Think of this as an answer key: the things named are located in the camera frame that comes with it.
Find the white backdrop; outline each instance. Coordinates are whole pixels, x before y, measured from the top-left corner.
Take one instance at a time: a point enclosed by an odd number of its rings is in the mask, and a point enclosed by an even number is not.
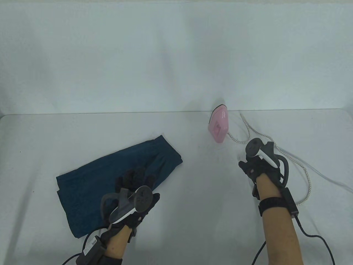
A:
[[[0,112],[343,108],[353,5],[0,5]]]

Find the pink iron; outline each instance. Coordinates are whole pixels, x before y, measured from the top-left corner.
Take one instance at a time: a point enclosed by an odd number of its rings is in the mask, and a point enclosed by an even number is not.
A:
[[[208,122],[208,130],[217,143],[223,143],[228,129],[228,110],[224,104],[221,104],[212,112]]]

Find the folded garment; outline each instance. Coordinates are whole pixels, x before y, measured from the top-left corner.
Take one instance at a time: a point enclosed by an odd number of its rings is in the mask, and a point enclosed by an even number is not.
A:
[[[115,192],[116,178],[127,170],[144,167],[145,177],[156,175],[155,189],[182,162],[181,156],[161,135],[56,177],[59,199],[71,232],[79,238],[104,225],[100,214],[101,198]]]

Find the white cord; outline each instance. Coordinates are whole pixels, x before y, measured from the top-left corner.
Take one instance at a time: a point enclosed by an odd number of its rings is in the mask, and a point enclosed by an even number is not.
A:
[[[250,129],[251,129],[251,130],[253,130],[255,133],[257,133],[257,134],[259,134],[259,135],[261,135],[261,136],[264,136],[264,137],[270,139],[270,140],[274,143],[275,147],[277,148],[277,150],[278,150],[280,153],[282,153],[282,154],[283,154],[285,157],[287,157],[290,161],[296,163],[298,166],[300,166],[300,167],[304,170],[306,179],[307,179],[308,184],[309,184],[308,192],[307,192],[305,198],[304,198],[302,201],[296,203],[295,205],[299,206],[299,205],[302,205],[303,203],[305,203],[305,202],[309,199],[309,196],[310,196],[310,194],[311,194],[311,180],[310,180],[309,173],[308,173],[306,167],[304,167],[302,164],[300,164],[298,161],[294,160],[294,159],[293,159],[292,157],[290,157],[287,153],[285,153],[282,149],[280,149],[280,148],[278,147],[278,145],[276,144],[276,142],[275,142],[270,136],[268,136],[268,135],[266,135],[266,134],[262,134],[262,133],[258,132],[257,130],[255,130],[255,129],[249,124],[249,122],[247,122],[247,120],[245,119],[245,117],[243,116],[243,114],[240,113],[240,117],[241,117],[241,119],[243,120],[243,122],[244,122],[244,124],[245,124],[245,126],[246,126],[246,128],[247,128],[248,139],[247,139],[246,141],[239,141],[239,140],[235,139],[230,133],[228,133],[229,137],[230,137],[234,142],[236,142],[236,143],[247,143],[248,141],[250,141],[250,138],[251,138],[251,135],[250,135]]]
[[[302,160],[300,157],[297,157],[296,155],[293,155],[292,153],[284,150],[283,148],[281,148],[283,152],[286,152],[287,154],[289,154],[290,156],[294,157],[296,160],[302,162],[304,165],[306,165],[308,168],[310,168],[311,170],[313,170],[317,175],[319,175],[320,177],[322,177],[323,179],[327,180],[328,182],[331,182],[332,184],[335,184],[339,187],[341,187],[342,189],[345,189],[346,191],[350,192],[353,194],[353,189],[349,186],[347,186],[346,184],[339,182],[339,181],[335,181],[333,179],[330,179],[329,177],[325,176],[324,174],[322,174],[320,171],[318,171],[316,168],[314,168],[312,165],[308,164],[307,162],[305,162],[304,160]]]

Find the wrist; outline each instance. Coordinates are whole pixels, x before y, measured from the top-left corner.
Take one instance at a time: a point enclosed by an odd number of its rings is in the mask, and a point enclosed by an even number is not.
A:
[[[257,190],[259,192],[260,200],[264,200],[270,197],[282,197],[279,189],[269,179],[269,177],[262,173],[256,178]]]
[[[131,232],[132,229],[125,225],[119,233],[110,238],[104,255],[114,259],[122,259]]]

